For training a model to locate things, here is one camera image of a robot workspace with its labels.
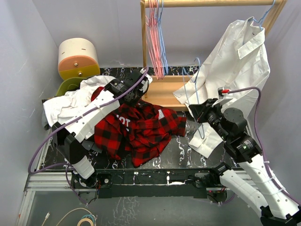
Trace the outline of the light blue wire hanger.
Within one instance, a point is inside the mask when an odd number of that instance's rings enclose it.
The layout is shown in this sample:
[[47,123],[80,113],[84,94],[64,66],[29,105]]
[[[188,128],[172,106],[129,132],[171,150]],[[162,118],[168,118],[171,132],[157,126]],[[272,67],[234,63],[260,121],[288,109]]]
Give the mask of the light blue wire hanger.
[[[198,62],[198,70],[197,70],[196,78],[195,78],[195,80],[194,80],[193,83],[194,83],[194,87],[195,87],[195,93],[196,93],[197,103],[200,104],[199,97],[198,97],[197,80],[198,80],[199,70],[201,68],[201,61],[200,61],[199,57],[196,57],[194,59],[194,62],[195,61]],[[184,92],[185,92],[185,96],[186,96],[186,99],[188,101],[188,104],[190,104],[189,98],[188,98],[188,94],[187,94],[187,91],[186,91],[186,87],[185,87],[185,79],[184,79],[185,75],[188,75],[188,77],[191,79],[190,75],[186,72],[185,68],[183,67],[182,68],[182,79],[183,79],[183,83],[184,83]],[[204,139],[205,138],[205,131],[204,131],[204,125],[203,125],[203,123],[200,123],[200,128],[201,129],[198,129],[198,133],[200,135],[200,138]]]

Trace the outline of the red black plaid shirt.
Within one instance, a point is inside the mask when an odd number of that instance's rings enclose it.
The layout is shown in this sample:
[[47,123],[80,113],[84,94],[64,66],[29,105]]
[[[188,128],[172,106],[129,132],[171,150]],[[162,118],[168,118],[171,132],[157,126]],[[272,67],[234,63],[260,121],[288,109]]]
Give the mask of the red black plaid shirt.
[[122,104],[95,126],[98,148],[121,160],[131,153],[134,167],[158,157],[172,136],[184,136],[186,117],[159,105],[139,100],[135,106]]

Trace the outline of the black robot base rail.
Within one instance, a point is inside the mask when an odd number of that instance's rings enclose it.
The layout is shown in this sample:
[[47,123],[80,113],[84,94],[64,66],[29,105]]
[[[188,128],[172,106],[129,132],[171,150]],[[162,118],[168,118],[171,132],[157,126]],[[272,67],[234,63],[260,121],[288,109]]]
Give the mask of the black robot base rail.
[[224,202],[233,197],[209,169],[99,169],[88,180],[73,174],[71,184],[99,199],[183,196]]

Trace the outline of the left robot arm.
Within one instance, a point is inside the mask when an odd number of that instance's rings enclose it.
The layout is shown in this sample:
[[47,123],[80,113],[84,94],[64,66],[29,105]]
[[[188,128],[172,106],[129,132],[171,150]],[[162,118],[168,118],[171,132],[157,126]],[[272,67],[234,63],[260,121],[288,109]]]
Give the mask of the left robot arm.
[[82,142],[97,123],[120,105],[135,105],[148,91],[152,81],[153,78],[148,75],[145,68],[133,71],[123,79],[114,78],[84,110],[64,124],[57,122],[53,125],[52,138],[55,147],[79,174],[80,181],[85,187],[94,187],[97,176]]

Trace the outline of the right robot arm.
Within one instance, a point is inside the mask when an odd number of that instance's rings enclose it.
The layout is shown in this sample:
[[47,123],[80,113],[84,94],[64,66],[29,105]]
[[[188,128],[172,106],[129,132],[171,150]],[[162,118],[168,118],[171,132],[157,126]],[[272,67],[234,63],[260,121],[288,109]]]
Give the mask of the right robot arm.
[[248,174],[255,187],[241,179],[230,166],[221,163],[210,170],[207,178],[216,187],[225,186],[239,196],[260,217],[264,226],[295,226],[301,221],[301,206],[276,186],[276,176],[267,172],[263,151],[249,136],[247,121],[237,108],[221,110],[217,99],[189,106],[198,123],[208,123],[222,138],[223,147]]

